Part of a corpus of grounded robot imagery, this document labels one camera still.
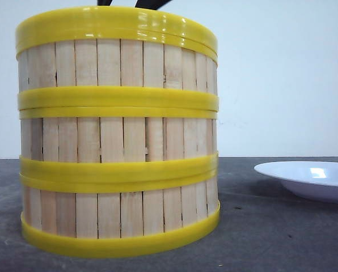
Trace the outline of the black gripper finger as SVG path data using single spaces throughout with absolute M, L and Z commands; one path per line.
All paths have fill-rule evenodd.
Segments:
M 141 9 L 158 10 L 171 0 L 137 0 L 135 7 Z
M 112 0 L 97 0 L 98 6 L 110 6 L 112 3 Z

